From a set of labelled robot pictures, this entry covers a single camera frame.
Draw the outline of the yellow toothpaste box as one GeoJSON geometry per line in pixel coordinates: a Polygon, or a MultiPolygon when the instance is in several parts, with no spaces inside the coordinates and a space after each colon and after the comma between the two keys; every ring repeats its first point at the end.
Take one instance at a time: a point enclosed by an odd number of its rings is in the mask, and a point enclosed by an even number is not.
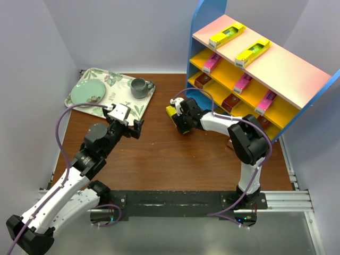
{"type": "Polygon", "coordinates": [[[265,37],[259,38],[251,46],[249,46],[247,49],[237,55],[234,60],[234,65],[245,69],[258,57],[263,55],[271,46],[272,42],[269,39],[265,37]]]}
{"type": "Polygon", "coordinates": [[[175,122],[176,108],[174,106],[169,105],[166,107],[166,113],[168,114],[174,125],[176,125],[175,122]]]}
{"type": "Polygon", "coordinates": [[[235,22],[232,25],[224,28],[220,32],[209,38],[209,44],[212,49],[218,49],[224,46],[226,43],[235,39],[241,35],[247,27],[239,22],[235,22]]]}

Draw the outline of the dark red toothpaste box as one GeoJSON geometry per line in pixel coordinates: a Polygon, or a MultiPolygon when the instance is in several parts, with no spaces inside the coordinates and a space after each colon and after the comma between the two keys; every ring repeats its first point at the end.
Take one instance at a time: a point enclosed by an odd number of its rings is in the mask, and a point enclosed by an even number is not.
{"type": "Polygon", "coordinates": [[[212,82],[213,79],[209,75],[203,73],[195,79],[194,85],[197,88],[203,89],[205,86],[211,84],[212,82]]]}

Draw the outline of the red 3D toothpaste box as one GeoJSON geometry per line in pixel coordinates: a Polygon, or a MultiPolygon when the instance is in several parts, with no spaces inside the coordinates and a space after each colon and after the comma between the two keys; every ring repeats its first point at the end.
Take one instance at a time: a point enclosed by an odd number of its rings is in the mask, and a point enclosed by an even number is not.
{"type": "Polygon", "coordinates": [[[234,94],[227,96],[222,102],[222,108],[227,112],[231,112],[232,109],[240,102],[240,98],[234,94]]]}
{"type": "Polygon", "coordinates": [[[259,115],[258,117],[257,117],[257,121],[259,122],[259,124],[260,124],[260,126],[262,127],[262,129],[264,130],[264,131],[268,131],[268,129],[272,126],[272,123],[268,120],[268,119],[266,119],[265,117],[263,117],[263,116],[261,116],[261,115],[259,115]]]}

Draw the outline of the small pink toothpaste box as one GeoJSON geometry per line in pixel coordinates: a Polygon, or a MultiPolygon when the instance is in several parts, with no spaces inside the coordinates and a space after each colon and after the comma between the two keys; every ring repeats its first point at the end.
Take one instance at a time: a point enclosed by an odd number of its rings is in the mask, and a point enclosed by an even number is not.
{"type": "Polygon", "coordinates": [[[244,73],[238,82],[234,85],[233,91],[237,94],[241,94],[243,90],[249,85],[252,77],[246,73],[244,73]]]}

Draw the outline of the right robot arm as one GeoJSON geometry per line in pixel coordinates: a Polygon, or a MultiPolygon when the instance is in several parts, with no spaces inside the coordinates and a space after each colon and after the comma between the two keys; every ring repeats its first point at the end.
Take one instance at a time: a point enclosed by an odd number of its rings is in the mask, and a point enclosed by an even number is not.
{"type": "Polygon", "coordinates": [[[260,192],[262,165],[272,152],[271,142],[256,117],[232,117],[202,110],[193,98],[170,100],[167,112],[182,134],[192,129],[213,131],[229,137],[241,161],[241,176],[235,203],[248,209],[260,192]]]}

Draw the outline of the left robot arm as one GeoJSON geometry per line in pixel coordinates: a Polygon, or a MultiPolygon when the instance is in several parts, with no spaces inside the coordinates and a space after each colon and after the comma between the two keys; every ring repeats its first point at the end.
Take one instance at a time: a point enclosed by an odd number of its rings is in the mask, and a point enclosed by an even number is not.
{"type": "Polygon", "coordinates": [[[110,189],[92,179],[105,166],[121,137],[140,137],[143,123],[144,120],[134,120],[133,127],[129,127],[109,116],[107,124],[92,125],[79,152],[67,163],[55,185],[21,216],[12,215],[6,221],[13,243],[27,254],[45,254],[57,232],[77,214],[93,207],[107,207],[110,189]]]}

